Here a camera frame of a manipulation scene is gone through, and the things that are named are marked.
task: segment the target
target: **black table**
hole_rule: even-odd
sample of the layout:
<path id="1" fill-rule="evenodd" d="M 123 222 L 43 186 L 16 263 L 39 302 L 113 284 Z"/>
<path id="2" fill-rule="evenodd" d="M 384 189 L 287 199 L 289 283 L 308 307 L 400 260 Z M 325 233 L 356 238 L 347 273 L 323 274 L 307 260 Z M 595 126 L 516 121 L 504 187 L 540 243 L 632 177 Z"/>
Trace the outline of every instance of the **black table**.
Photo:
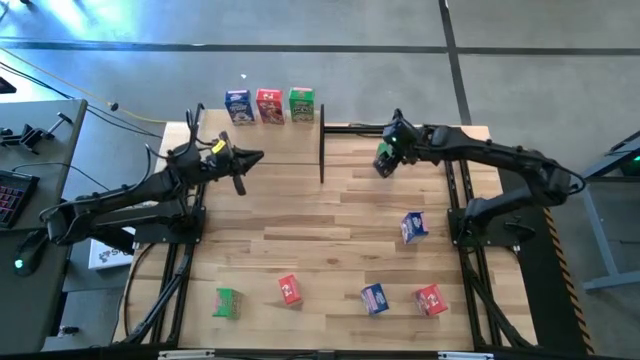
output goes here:
<path id="1" fill-rule="evenodd" d="M 25 123 L 48 129 L 62 112 L 73 126 L 62 124 L 54 132 L 55 139 L 41 141 L 40 155 L 20 148 L 0 148 L 0 169 L 38 162 L 62 162 L 70 165 L 87 109 L 85 100 L 57 100 L 0 104 L 3 126 L 14 133 Z M 69 247 L 47 244 L 42 263 L 29 277 L 13 272 L 17 244 L 29 229 L 42 227 L 38 213 L 60 202 L 69 169 L 61 165 L 24 167 L 18 171 L 40 177 L 38 188 L 29 205 L 11 230 L 0 230 L 0 354 L 37 352 L 51 333 L 64 282 Z"/>

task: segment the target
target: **green cereal box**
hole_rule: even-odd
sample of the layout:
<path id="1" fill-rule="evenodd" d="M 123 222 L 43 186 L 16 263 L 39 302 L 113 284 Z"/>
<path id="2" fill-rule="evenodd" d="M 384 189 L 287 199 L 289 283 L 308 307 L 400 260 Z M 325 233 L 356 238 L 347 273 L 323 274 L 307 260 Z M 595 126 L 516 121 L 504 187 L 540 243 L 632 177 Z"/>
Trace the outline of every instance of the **green cereal box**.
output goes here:
<path id="1" fill-rule="evenodd" d="M 240 317 L 241 300 L 242 294 L 239 292 L 228 288 L 217 288 L 213 316 L 238 319 Z"/>
<path id="2" fill-rule="evenodd" d="M 313 97 L 315 93 L 309 88 L 291 88 L 289 91 L 289 108 L 291 120 L 313 122 Z"/>

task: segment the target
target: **red cereal box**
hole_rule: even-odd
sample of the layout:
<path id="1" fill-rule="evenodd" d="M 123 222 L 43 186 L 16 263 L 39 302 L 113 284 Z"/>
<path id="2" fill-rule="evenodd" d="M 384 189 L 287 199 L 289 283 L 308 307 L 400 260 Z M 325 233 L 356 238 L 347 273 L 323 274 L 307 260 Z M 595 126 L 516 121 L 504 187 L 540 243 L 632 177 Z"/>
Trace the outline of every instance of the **red cereal box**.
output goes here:
<path id="1" fill-rule="evenodd" d="M 432 316 L 448 309 L 436 284 L 416 291 L 415 298 L 422 315 Z"/>
<path id="2" fill-rule="evenodd" d="M 282 115 L 282 91 L 270 89 L 258 89 L 256 104 L 262 122 L 265 124 L 284 125 Z"/>
<path id="3" fill-rule="evenodd" d="M 293 275 L 287 275 L 280 282 L 280 290 L 284 296 L 284 302 L 287 305 L 297 305 L 302 303 L 302 297 L 300 297 L 300 291 L 298 291 L 298 282 Z"/>

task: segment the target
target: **keyboard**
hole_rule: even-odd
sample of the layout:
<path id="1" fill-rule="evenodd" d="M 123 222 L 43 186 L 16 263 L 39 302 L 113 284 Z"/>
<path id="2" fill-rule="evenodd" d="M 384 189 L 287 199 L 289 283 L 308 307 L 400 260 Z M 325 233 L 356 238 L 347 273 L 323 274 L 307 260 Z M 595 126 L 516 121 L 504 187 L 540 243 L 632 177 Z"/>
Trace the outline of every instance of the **keyboard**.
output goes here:
<path id="1" fill-rule="evenodd" d="M 39 177 L 0 170 L 0 228 L 11 229 L 36 190 Z"/>

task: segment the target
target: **small cereal box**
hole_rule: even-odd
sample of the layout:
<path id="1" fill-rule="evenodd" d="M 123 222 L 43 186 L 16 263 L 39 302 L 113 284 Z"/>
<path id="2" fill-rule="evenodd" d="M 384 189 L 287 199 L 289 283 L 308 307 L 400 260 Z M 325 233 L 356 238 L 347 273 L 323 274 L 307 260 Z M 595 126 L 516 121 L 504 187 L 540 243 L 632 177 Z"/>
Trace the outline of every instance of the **small cereal box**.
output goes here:
<path id="1" fill-rule="evenodd" d="M 217 288 L 213 316 L 238 319 L 240 317 L 241 300 L 242 294 L 239 292 L 229 288 Z"/>
<path id="2" fill-rule="evenodd" d="M 414 295 L 422 315 L 432 316 L 448 309 L 436 284 L 420 289 Z"/>
<path id="3" fill-rule="evenodd" d="M 256 92 L 256 104 L 263 123 L 284 125 L 282 91 L 258 89 Z"/>
<path id="4" fill-rule="evenodd" d="M 289 107 L 291 120 L 296 122 L 313 122 L 313 98 L 315 92 L 309 88 L 291 88 L 289 91 Z"/>
<path id="5" fill-rule="evenodd" d="M 362 289 L 360 296 L 369 315 L 376 315 L 385 310 L 389 310 L 389 304 L 387 303 L 387 298 L 384 296 L 380 283 Z"/>
<path id="6" fill-rule="evenodd" d="M 280 282 L 280 290 L 284 296 L 284 303 L 287 305 L 298 305 L 302 303 L 302 297 L 298 290 L 298 281 L 293 275 L 288 275 L 278 280 Z"/>
<path id="7" fill-rule="evenodd" d="M 423 211 L 408 213 L 402 220 L 400 228 L 402 229 L 402 239 L 405 244 L 417 244 L 429 235 Z"/>
<path id="8" fill-rule="evenodd" d="M 253 110 L 251 110 L 251 92 L 249 90 L 227 91 L 224 104 L 229 111 L 233 125 L 253 125 Z"/>

